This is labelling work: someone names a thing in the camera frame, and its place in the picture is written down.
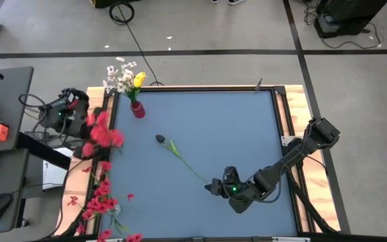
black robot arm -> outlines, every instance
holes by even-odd
[[[274,165],[256,171],[245,182],[240,182],[235,167],[227,167],[223,182],[214,178],[206,189],[214,195],[230,198],[230,206],[235,212],[242,213],[254,201],[267,202],[264,199],[275,190],[284,173],[318,149],[331,148],[339,140],[339,134],[325,118],[313,118],[304,131],[304,137],[292,140],[288,144],[289,152]]]

table leg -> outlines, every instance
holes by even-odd
[[[17,140],[17,148],[27,148],[29,149],[31,154],[66,170],[68,170],[71,163],[70,157],[63,155],[58,151],[55,151],[54,149],[38,142],[37,140],[34,140],[33,138],[22,132],[19,133],[19,139]]]

wooden table frame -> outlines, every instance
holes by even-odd
[[[236,91],[236,90],[254,90],[255,86],[246,86],[246,85],[231,85],[231,86],[164,86],[164,87],[143,87],[144,91],[153,91],[153,90],[168,90],[172,91],[182,90],[182,89],[227,89],[227,91]],[[302,136],[304,134],[304,129],[308,124],[308,121],[311,119],[310,110],[304,94],[304,89],[302,85],[285,85],[285,86],[261,86],[262,89],[273,88],[273,96],[277,103],[275,104],[278,107],[278,114],[282,124],[282,134],[284,136]],[[89,87],[87,89],[87,95],[89,96],[89,110],[92,112],[96,107],[105,107],[106,110],[112,114],[110,120],[110,127],[114,124],[114,113],[117,108],[117,98],[110,96],[104,98],[105,90],[103,87]],[[315,159],[323,162],[321,151],[317,151],[311,155]],[[72,158],[71,167],[74,167],[78,164],[80,160]],[[85,169],[89,166],[93,166],[92,160],[83,161],[76,169],[74,169],[67,179],[67,184],[65,186],[65,191],[62,198],[62,209],[63,209],[63,220],[59,229],[56,231],[55,235],[60,235],[64,233],[71,225],[71,223],[79,217],[81,212],[80,206],[68,206],[70,196],[77,196],[79,200],[77,201],[81,206],[85,205],[86,197],[88,196],[88,189],[91,187],[90,175],[88,173],[82,172],[82,169]],[[100,172],[99,163],[96,164],[96,170],[92,171],[95,173]],[[328,222],[328,224],[336,230],[340,229],[339,220],[337,217],[337,212],[333,202],[333,197],[331,195],[331,189],[328,182],[327,175],[323,167],[314,162],[309,161],[308,159],[304,160],[304,166],[294,167],[292,173],[295,178],[298,180],[300,187],[305,190],[308,194],[308,197],[314,207],[318,210],[321,216]],[[296,201],[296,206],[294,206],[294,211],[298,212],[299,216],[296,216],[297,231],[300,232],[319,232],[317,225],[311,220],[310,216],[307,215],[306,210],[302,203],[299,201],[294,194],[292,194],[292,199]],[[91,220],[87,225],[88,234],[97,234],[99,232],[99,222]]]

white paper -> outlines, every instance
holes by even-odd
[[[58,148],[55,149],[55,151],[58,151],[67,157],[71,157],[73,155],[73,151],[68,148]],[[65,174],[67,174],[65,169],[52,165],[48,161],[43,160],[43,190],[60,187],[60,185],[53,184],[62,184],[64,182]]]

shoe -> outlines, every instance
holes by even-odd
[[[242,3],[243,1],[246,1],[246,0],[228,0],[228,4],[236,5],[236,4]]]

